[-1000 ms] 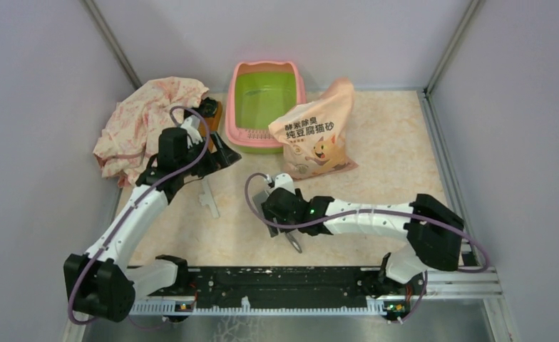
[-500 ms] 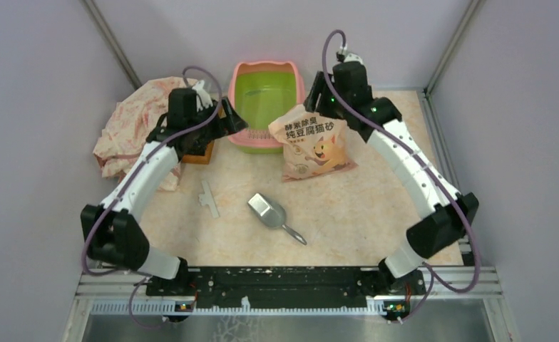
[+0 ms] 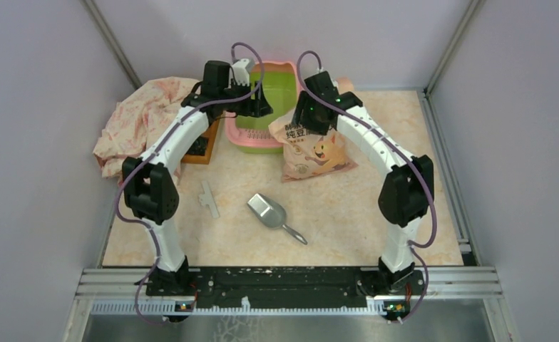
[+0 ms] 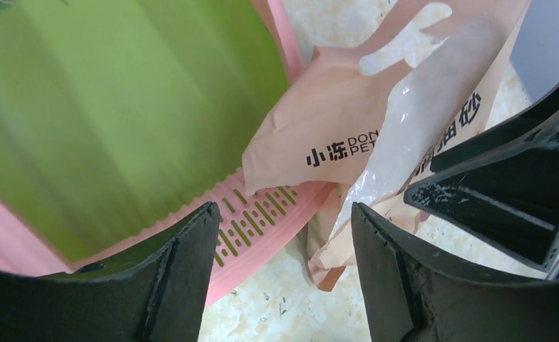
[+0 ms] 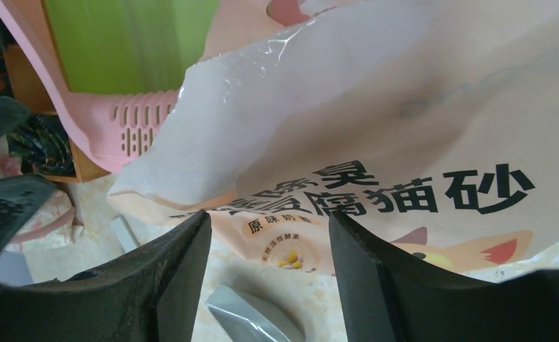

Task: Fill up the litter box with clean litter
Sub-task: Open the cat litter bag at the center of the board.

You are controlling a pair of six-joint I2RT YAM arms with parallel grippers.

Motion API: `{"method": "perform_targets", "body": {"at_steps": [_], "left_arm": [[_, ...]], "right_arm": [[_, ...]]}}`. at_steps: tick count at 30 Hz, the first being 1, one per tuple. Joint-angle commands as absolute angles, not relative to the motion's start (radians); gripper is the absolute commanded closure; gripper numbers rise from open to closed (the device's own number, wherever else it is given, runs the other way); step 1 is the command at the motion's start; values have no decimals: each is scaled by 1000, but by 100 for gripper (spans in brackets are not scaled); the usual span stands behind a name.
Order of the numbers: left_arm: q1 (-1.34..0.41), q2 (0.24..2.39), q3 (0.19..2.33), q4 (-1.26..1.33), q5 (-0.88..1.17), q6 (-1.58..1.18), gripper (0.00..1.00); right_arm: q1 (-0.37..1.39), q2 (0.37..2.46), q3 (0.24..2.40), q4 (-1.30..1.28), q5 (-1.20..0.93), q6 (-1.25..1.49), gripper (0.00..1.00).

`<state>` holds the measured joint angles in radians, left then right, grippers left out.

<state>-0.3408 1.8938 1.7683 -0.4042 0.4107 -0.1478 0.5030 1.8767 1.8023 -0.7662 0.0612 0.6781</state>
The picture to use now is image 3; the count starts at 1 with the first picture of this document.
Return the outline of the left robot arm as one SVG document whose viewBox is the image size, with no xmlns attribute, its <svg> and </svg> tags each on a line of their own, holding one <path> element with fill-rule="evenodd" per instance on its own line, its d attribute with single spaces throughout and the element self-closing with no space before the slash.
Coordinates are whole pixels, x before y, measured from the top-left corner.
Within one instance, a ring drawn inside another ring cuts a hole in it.
<svg viewBox="0 0 559 342">
<path fill-rule="evenodd" d="M 262 80 L 250 80 L 255 66 L 249 58 L 208 61 L 203 79 L 183 99 L 162 136 L 139 157 L 123 161 L 120 198 L 133 218 L 121 214 L 118 218 L 148 231 L 155 259 L 145 280 L 164 294 L 181 295 L 191 285 L 188 259 L 177 243 L 174 216 L 180 197 L 171 175 L 192 144 L 224 113 L 250 117 L 272 113 Z"/>
</svg>

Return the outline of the pink cat litter bag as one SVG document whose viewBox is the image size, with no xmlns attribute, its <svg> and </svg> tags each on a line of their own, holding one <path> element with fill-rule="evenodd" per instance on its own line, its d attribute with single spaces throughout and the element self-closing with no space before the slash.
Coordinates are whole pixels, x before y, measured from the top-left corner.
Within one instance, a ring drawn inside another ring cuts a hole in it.
<svg viewBox="0 0 559 342">
<path fill-rule="evenodd" d="M 347 140 L 335 129 L 327 135 L 316 135 L 292 123 L 294 109 L 268 126 L 271 136 L 282 145 L 283 183 L 311 177 L 347 172 L 358 164 L 347 152 Z"/>
</svg>

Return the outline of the pink and green litter box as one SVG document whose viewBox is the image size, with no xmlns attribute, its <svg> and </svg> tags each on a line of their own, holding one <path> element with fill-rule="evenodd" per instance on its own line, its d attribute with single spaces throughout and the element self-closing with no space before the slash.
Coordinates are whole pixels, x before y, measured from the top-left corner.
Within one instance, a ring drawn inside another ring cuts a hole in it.
<svg viewBox="0 0 559 342">
<path fill-rule="evenodd" d="M 287 114 L 297 104 L 300 85 L 292 62 L 265 61 L 262 94 L 263 116 L 237 116 L 225 121 L 225 136 L 238 150 L 251 154 L 277 154 L 283 145 L 269 132 L 269 124 Z"/>
</svg>

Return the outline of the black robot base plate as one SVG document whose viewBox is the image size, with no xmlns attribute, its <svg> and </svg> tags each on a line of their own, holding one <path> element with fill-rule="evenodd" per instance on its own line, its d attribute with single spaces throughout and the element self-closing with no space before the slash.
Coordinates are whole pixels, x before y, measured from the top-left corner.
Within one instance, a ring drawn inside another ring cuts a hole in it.
<svg viewBox="0 0 559 342">
<path fill-rule="evenodd" d="M 424 287 L 416 270 L 395 284 L 376 267 L 202 266 L 176 273 L 154 271 L 145 283 L 149 296 L 194 296 L 198 309 L 359 309 L 375 296 L 405 299 Z"/>
</svg>

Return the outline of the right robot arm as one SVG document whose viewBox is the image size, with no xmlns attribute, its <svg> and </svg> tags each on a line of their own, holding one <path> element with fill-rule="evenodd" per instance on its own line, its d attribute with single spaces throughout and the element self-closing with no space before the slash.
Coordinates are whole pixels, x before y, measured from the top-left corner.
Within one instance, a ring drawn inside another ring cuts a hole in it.
<svg viewBox="0 0 559 342">
<path fill-rule="evenodd" d="M 356 95 L 339 93 L 328 72 L 305 78 L 301 85 L 292 122 L 317 135 L 340 133 L 384 178 L 378 206 L 387 223 L 387 238 L 379 258 L 379 285 L 396 294 L 414 273 L 411 242 L 434 201 L 433 161 L 398 146 Z"/>
</svg>

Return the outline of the metal litter scoop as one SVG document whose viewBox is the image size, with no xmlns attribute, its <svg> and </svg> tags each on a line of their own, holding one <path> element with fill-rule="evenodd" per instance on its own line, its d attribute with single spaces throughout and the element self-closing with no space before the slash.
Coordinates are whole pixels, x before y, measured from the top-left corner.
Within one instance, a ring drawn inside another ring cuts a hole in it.
<svg viewBox="0 0 559 342">
<path fill-rule="evenodd" d="M 247 206 L 256 218 L 269 229 L 282 229 L 303 245 L 308 245 L 306 238 L 287 224 L 285 208 L 273 199 L 261 193 L 254 194 Z"/>
</svg>

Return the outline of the white bag sealing clip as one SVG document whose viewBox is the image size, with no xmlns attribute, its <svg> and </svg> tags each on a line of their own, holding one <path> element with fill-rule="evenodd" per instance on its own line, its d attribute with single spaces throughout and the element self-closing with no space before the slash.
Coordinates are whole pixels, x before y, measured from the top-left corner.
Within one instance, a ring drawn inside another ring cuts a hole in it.
<svg viewBox="0 0 559 342">
<path fill-rule="evenodd" d="M 213 219 L 218 219 L 220 217 L 220 213 L 218 211 L 208 181 L 203 180 L 201 182 L 201 186 L 202 186 L 202 192 L 198 195 L 200 204 L 203 207 L 207 207 L 210 210 Z"/>
</svg>

